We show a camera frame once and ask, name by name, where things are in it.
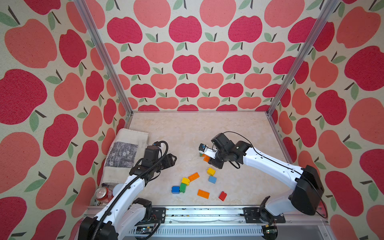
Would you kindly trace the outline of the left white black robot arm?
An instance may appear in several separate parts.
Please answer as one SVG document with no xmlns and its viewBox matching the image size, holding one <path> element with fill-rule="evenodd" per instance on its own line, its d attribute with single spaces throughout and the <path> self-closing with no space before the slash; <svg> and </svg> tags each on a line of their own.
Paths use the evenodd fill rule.
<svg viewBox="0 0 384 240">
<path fill-rule="evenodd" d="M 153 214 L 152 202 L 138 195 L 162 170 L 175 165 L 177 157 L 168 150 L 165 141 L 148 146 L 117 195 L 93 218 L 82 221 L 78 239 L 122 240 L 135 227 L 141 233 L 140 240 L 151 238 L 164 221 Z"/>
</svg>

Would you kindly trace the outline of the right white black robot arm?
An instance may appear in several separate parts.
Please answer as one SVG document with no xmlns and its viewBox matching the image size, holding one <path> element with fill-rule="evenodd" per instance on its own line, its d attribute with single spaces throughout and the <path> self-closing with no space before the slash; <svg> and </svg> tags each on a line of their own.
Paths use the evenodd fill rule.
<svg viewBox="0 0 384 240">
<path fill-rule="evenodd" d="M 260 205 L 262 217 L 299 211 L 313 216 L 323 204 L 324 187 L 318 171 L 312 166 L 300 167 L 273 158 L 256 149 L 248 139 L 236 144 L 219 133 L 211 140 L 213 146 L 200 144 L 199 152 L 208 156 L 209 164 L 222 169 L 224 163 L 231 163 L 236 169 L 241 165 L 258 169 L 289 187 L 277 197 L 266 197 Z"/>
</svg>

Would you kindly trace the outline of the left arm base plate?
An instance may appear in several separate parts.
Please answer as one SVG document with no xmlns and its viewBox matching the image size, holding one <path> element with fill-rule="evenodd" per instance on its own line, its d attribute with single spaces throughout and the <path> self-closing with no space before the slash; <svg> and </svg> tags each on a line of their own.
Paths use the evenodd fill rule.
<svg viewBox="0 0 384 240">
<path fill-rule="evenodd" d="M 135 225 L 136 234 L 152 232 L 158 223 L 164 224 L 166 210 L 166 208 L 152 207 L 151 212 L 146 213 L 145 218 Z"/>
</svg>

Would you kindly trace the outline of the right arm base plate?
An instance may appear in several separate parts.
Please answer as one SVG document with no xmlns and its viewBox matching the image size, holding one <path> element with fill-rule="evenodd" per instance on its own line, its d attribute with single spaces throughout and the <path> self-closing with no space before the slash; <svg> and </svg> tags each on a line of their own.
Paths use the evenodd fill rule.
<svg viewBox="0 0 384 240">
<path fill-rule="evenodd" d="M 273 216 L 268 213 L 266 210 L 259 210 L 258 207 L 248 207 L 243 208 L 243 215 L 245 217 L 246 223 L 257 223 L 257 224 L 284 224 L 286 219 L 284 216 L 278 215 Z"/>
</svg>

